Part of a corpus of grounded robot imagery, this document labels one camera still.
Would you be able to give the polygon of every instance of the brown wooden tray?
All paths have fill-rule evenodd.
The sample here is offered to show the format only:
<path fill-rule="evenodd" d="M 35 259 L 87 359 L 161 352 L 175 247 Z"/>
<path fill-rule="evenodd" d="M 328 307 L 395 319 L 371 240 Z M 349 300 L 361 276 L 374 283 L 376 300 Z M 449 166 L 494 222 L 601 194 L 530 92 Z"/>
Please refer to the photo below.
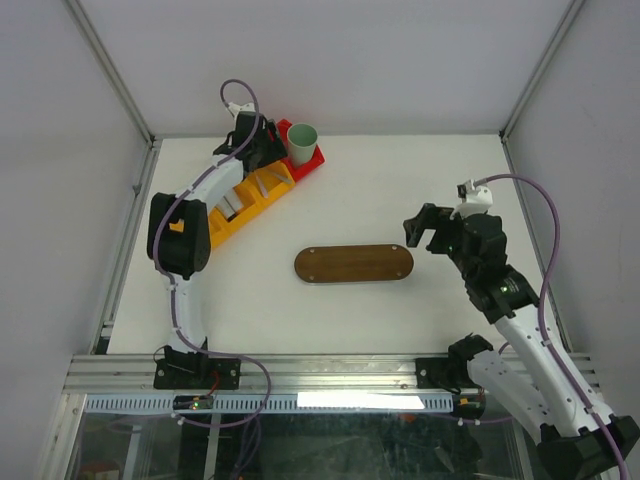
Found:
<path fill-rule="evenodd" d="M 401 280 L 413 270 L 413 257 L 400 245 L 309 247 L 294 262 L 307 283 Z"/>

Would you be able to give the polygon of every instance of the cup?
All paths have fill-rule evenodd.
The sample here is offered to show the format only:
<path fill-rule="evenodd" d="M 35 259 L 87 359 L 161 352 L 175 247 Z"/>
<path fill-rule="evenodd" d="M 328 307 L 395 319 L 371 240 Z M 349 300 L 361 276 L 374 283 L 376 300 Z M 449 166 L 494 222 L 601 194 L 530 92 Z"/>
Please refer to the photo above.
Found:
<path fill-rule="evenodd" d="M 318 145 L 318 132 L 311 125 L 296 123 L 287 132 L 289 142 L 289 159 L 294 167 L 299 168 L 313 157 Z"/>

